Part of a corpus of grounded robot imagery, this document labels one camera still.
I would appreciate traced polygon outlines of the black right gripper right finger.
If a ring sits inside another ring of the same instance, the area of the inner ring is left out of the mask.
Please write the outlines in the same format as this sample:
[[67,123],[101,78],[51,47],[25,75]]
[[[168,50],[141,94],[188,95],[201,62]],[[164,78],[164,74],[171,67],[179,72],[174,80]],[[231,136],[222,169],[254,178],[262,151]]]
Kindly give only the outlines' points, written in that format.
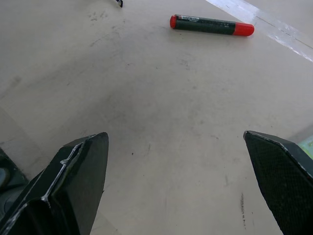
[[313,160],[297,144],[247,130],[244,140],[263,198],[285,235],[313,233]]

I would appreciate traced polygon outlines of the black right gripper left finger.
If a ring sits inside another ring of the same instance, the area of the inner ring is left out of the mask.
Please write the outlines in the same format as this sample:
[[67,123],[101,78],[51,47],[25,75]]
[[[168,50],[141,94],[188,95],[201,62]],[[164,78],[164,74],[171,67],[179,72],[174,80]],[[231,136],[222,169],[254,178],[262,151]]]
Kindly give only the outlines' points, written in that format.
[[88,235],[104,191],[109,137],[67,143],[32,180],[0,154],[3,235]]

